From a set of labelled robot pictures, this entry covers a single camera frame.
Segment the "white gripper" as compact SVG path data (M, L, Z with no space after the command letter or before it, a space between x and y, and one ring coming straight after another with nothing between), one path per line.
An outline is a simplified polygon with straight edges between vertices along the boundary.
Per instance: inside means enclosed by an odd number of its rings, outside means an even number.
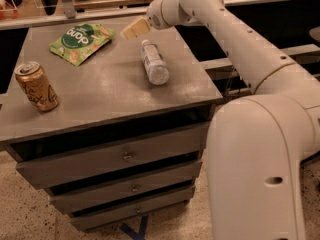
M138 17L132 23L127 25L120 33L124 39L132 39L151 31L151 28L164 29L166 24L161 15L161 7L159 5L150 4L146 17Z

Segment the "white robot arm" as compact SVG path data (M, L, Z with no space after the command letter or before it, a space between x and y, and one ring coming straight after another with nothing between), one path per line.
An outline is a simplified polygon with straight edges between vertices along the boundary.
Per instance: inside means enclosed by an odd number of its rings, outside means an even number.
M154 0L121 35L193 23L211 32L251 90L209 126L214 240L306 240L300 164L320 151L319 81L223 0Z

